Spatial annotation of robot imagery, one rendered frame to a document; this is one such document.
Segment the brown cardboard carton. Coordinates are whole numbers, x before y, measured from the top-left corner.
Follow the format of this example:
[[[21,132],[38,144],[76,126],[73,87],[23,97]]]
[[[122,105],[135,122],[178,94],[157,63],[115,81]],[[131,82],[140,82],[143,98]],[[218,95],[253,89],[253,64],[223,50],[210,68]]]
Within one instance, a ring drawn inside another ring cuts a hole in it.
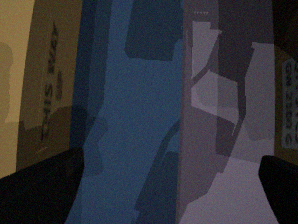
[[[0,178],[69,149],[83,0],[0,0]]]
[[[298,0],[272,0],[274,156],[298,166]]]

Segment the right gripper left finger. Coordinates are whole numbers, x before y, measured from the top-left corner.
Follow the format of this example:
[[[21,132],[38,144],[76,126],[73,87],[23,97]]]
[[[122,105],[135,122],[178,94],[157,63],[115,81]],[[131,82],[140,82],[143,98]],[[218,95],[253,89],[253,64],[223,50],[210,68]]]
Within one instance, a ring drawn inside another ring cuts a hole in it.
[[[71,148],[0,178],[0,224],[65,224],[84,171]]]

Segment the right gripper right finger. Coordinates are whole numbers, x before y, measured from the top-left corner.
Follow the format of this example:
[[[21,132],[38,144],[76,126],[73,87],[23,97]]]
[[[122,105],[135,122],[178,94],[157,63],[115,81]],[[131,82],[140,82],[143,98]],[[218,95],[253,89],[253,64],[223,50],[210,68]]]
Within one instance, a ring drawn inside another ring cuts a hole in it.
[[[264,155],[258,175],[278,223],[298,224],[298,166]]]

